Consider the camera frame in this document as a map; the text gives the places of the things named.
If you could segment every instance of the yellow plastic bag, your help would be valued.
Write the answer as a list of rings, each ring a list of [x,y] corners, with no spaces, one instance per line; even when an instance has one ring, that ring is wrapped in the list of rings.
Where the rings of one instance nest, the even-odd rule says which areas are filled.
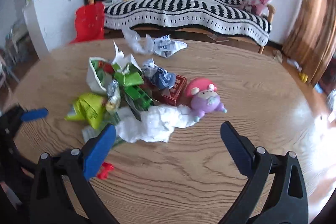
[[[67,121],[87,120],[93,129],[99,128],[104,118],[106,98],[93,93],[82,94],[73,103],[70,112],[66,116]]]

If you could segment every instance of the silver screw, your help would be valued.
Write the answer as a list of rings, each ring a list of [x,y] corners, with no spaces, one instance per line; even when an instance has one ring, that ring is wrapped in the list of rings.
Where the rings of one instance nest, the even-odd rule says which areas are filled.
[[[265,150],[265,148],[259,146],[259,147],[257,147],[257,152],[258,152],[259,154],[265,154],[265,153],[266,153],[266,150]]]
[[[42,153],[41,154],[41,159],[45,160],[48,157],[47,153]]]
[[[71,155],[77,156],[79,154],[79,151],[80,150],[78,148],[75,148],[75,149],[71,150]]]
[[[293,152],[293,151],[289,151],[288,154],[289,154],[289,156],[290,156],[291,158],[295,158],[295,157],[296,157],[296,154],[295,154],[295,152]]]

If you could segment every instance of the sofa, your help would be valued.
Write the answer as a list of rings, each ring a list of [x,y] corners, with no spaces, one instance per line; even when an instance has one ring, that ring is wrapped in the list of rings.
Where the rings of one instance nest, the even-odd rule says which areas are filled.
[[[275,9],[268,5],[269,15],[257,16],[241,10],[241,0],[132,0],[104,1],[106,28],[124,26],[137,29],[151,27],[173,30],[192,28],[225,36],[251,38],[260,46],[267,44]]]

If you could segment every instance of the round table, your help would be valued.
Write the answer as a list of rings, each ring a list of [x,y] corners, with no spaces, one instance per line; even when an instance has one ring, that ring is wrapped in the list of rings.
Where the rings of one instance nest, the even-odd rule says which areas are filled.
[[[115,39],[125,55],[131,50]],[[330,134],[310,108],[289,73],[268,56],[207,42],[185,41],[187,49],[170,58],[135,54],[169,72],[207,77],[218,87],[228,113],[206,114],[196,125],[176,128],[168,143],[123,143],[106,161],[115,166],[107,180],[90,180],[104,204],[121,224],[217,223],[233,204],[247,179],[224,146],[219,129],[230,121],[255,146],[284,155],[296,152],[305,178],[310,219],[328,199],[335,175],[335,150]],[[46,119],[24,124],[16,145],[38,162],[43,152],[55,155],[84,145],[83,122],[65,121],[69,105],[89,92],[89,57],[113,59],[113,40],[80,43],[56,49],[39,61],[21,81],[11,103],[27,109],[46,107]],[[272,183],[269,176],[254,213],[259,213]],[[65,185],[76,211],[85,215],[67,179]]]

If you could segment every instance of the blue gripper pad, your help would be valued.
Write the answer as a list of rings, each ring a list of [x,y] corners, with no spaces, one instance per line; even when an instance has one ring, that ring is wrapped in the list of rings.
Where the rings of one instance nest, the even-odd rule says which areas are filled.
[[[111,124],[106,126],[97,138],[100,139],[84,159],[83,174],[86,180],[95,177],[98,173],[104,159],[114,144],[116,128]]]
[[[21,121],[30,122],[37,119],[42,119],[48,115],[48,110],[46,108],[40,108],[35,110],[26,111],[21,116]]]
[[[222,123],[220,127],[220,137],[228,149],[239,172],[248,178],[251,177],[253,175],[253,159],[241,142],[241,136],[229,122]]]

